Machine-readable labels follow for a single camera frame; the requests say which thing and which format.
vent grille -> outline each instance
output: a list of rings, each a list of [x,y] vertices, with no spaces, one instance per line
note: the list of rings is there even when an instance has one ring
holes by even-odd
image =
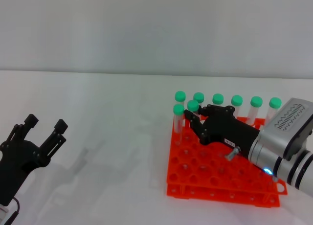
[[[306,107],[302,104],[293,104],[287,112],[274,124],[281,131],[288,131],[295,121],[305,112]]]

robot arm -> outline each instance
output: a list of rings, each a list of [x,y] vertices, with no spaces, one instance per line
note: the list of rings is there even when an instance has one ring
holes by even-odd
[[[233,149],[227,159],[241,154],[313,197],[313,154],[304,146],[313,129],[313,103],[291,99],[261,131],[235,119],[233,112],[232,106],[199,107],[199,114],[208,116],[203,124],[192,112],[184,114],[201,144],[222,142]]]
[[[2,152],[2,159],[0,160],[0,210],[15,199],[15,194],[28,175],[34,169],[46,167],[53,155],[66,141],[62,134],[67,129],[67,124],[62,119],[57,122],[52,134],[40,147],[25,140],[26,135],[30,129],[35,127],[37,122],[38,119],[30,114],[24,124],[14,126],[8,139],[0,145]]]

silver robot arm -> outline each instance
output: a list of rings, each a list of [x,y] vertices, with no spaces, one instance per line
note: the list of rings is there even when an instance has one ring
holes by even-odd
[[[313,197],[313,154],[306,149],[312,128],[313,103],[290,99],[260,131],[249,161]]]
[[[241,154],[250,162],[289,185],[313,197],[313,154],[306,139],[313,129],[313,103],[290,99],[272,120],[257,130],[234,116],[234,107],[199,106],[204,123],[185,110],[185,118],[200,143],[222,142],[232,148],[228,160]]]

blue light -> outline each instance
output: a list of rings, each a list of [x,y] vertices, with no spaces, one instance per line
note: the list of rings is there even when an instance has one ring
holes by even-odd
[[[265,169],[264,169],[264,172],[265,172],[265,173],[268,173],[269,175],[273,175],[273,173],[272,173],[268,168],[265,168]]]

green cap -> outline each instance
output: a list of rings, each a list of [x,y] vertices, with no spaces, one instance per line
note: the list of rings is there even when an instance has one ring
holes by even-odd
[[[279,109],[281,105],[282,105],[282,100],[280,98],[273,97],[269,101],[269,106],[271,108]]]
[[[183,115],[184,111],[185,111],[184,105],[182,105],[182,104],[175,104],[174,108],[173,108],[173,111],[174,111],[175,115]]]
[[[241,106],[243,104],[243,98],[236,94],[231,98],[231,104],[234,106]]]
[[[186,94],[183,91],[177,91],[175,94],[175,100],[177,102],[184,102],[186,99]]]
[[[194,100],[196,100],[199,104],[204,101],[204,94],[201,92],[197,92],[194,94]]]
[[[199,103],[196,100],[189,100],[187,103],[187,108],[191,112],[196,112],[199,109]]]
[[[213,104],[222,104],[224,102],[224,96],[222,94],[215,94],[212,101]]]
[[[256,108],[259,108],[259,107],[262,106],[263,100],[262,100],[262,98],[259,97],[259,96],[254,96],[254,97],[252,97],[250,104],[251,104],[252,106],[256,107]]]

